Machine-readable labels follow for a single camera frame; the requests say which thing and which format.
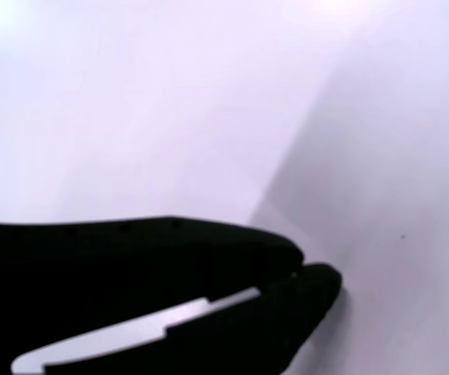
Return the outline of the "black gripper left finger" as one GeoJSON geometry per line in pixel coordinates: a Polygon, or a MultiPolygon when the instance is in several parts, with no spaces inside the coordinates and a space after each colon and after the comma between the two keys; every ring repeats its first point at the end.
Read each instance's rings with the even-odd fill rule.
{"type": "Polygon", "coordinates": [[[0,374],[57,341],[287,279],[303,260],[278,234],[180,217],[0,224],[0,374]]]}

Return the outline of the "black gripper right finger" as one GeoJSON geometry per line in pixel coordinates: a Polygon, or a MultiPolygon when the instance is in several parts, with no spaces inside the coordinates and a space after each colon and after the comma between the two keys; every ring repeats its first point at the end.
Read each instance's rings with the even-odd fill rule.
{"type": "Polygon", "coordinates": [[[169,327],[162,340],[46,374],[281,374],[325,318],[342,288],[331,265],[304,266],[260,296],[169,327]]]}

